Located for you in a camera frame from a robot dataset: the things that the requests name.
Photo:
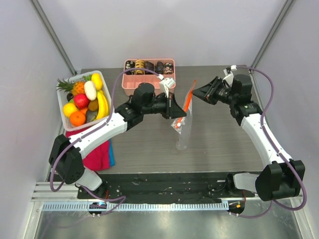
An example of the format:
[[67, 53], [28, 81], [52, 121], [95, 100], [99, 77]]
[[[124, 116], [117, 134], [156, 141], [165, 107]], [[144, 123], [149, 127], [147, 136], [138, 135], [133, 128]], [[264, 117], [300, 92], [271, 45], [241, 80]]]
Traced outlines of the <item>white radish toy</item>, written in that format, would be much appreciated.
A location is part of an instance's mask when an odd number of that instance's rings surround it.
[[85, 90], [85, 95], [89, 100], [93, 101], [96, 99], [97, 90], [96, 90], [95, 84], [92, 81], [87, 81], [84, 84], [84, 90]]

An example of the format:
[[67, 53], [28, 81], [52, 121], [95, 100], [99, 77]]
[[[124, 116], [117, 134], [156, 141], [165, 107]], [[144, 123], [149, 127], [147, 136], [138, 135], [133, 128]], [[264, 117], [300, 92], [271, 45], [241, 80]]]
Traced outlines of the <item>orange fruit toy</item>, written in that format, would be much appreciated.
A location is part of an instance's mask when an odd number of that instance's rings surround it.
[[69, 120], [74, 127], [78, 127], [86, 122], [86, 116], [82, 112], [77, 111], [69, 117]]

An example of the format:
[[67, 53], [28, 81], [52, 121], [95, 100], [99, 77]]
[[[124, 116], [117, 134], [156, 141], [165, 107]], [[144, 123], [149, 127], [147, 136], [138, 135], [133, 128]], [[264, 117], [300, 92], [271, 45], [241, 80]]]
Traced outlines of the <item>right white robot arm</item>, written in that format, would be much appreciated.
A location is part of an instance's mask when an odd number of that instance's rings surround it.
[[291, 159], [280, 146], [273, 147], [277, 140], [261, 119], [261, 108], [251, 99], [252, 88], [251, 78], [239, 74], [231, 83], [215, 77], [193, 91], [194, 96], [208, 104], [222, 102], [230, 107], [232, 117], [252, 140], [264, 166], [260, 174], [242, 172], [231, 175], [225, 191], [232, 197], [243, 190], [250, 191], [258, 194], [263, 201], [298, 196], [301, 186], [297, 179], [303, 178], [305, 166], [300, 160]]

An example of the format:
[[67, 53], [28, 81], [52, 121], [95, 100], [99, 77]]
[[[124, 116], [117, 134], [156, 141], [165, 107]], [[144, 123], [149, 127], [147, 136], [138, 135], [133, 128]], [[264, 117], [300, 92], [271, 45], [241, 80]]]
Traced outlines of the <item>red apple toy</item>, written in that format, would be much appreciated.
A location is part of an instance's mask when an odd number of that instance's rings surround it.
[[74, 104], [77, 108], [82, 109], [88, 107], [90, 100], [85, 94], [77, 94], [73, 97]]

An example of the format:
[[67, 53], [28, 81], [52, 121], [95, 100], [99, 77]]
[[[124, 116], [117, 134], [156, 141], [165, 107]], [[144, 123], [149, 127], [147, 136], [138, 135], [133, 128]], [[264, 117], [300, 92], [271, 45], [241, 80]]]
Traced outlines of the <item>clear zip top bag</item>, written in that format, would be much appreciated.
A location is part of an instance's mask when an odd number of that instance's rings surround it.
[[192, 128], [192, 96], [193, 90], [196, 85], [196, 80], [193, 81], [189, 91], [187, 92], [185, 99], [183, 110], [186, 112], [185, 117], [177, 118], [171, 124], [171, 127], [178, 133], [178, 140], [176, 142], [177, 150], [185, 150], [187, 149], [190, 135], [191, 135], [191, 128]]

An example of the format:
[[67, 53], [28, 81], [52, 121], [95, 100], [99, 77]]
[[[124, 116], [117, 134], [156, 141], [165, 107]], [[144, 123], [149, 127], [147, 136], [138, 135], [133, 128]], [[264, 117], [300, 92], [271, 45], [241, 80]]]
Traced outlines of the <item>pineapple toy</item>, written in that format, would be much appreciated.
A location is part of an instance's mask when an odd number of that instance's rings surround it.
[[82, 80], [76, 81], [74, 83], [70, 83], [64, 79], [57, 79], [57, 90], [71, 93], [73, 96], [76, 96], [78, 94], [84, 94], [84, 85], [87, 81], [89, 81], [87, 77], [84, 77]]

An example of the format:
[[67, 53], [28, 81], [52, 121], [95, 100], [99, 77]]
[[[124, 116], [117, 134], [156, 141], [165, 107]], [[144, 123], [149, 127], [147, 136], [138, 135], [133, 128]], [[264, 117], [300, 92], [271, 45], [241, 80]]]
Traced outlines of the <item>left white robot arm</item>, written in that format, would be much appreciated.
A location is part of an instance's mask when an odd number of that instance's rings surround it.
[[49, 158], [52, 167], [50, 181], [57, 173], [65, 184], [78, 184], [88, 189], [96, 199], [106, 193], [101, 177], [83, 164], [95, 148], [141, 123], [144, 115], [160, 114], [165, 119], [186, 116], [172, 92], [155, 94], [150, 84], [139, 85], [129, 100], [119, 105], [110, 115], [89, 129], [66, 137], [56, 137]]

